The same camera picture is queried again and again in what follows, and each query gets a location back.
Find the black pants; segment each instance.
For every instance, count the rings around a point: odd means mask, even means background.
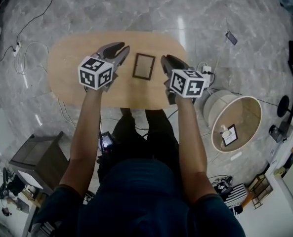
[[[136,132],[132,115],[124,115],[118,121],[112,133],[116,144],[110,152],[99,158],[100,183],[115,164],[131,158],[157,159],[165,163],[180,179],[179,144],[169,120],[163,110],[145,110],[145,114],[149,123],[146,140]]]

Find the person's left arm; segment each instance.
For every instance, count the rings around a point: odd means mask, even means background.
[[[71,146],[70,163],[60,181],[83,198],[97,157],[102,89],[88,89]]]

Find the dark blue t-shirt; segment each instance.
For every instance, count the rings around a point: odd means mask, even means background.
[[[189,206],[173,172],[151,159],[116,164],[88,205],[73,189],[58,187],[34,222],[57,221],[57,236],[245,236],[218,195]]]

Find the forearm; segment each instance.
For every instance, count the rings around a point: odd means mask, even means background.
[[[206,194],[215,193],[209,182],[207,155],[191,99],[176,97],[179,123],[179,164],[186,196],[195,203]]]
[[[71,145],[70,163],[60,181],[84,197],[97,157],[102,91],[88,90]]]

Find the shoe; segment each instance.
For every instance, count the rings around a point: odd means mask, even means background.
[[[121,111],[121,113],[122,113],[123,116],[126,116],[126,115],[132,116],[132,113],[131,113],[131,109],[130,108],[120,108],[120,111]]]

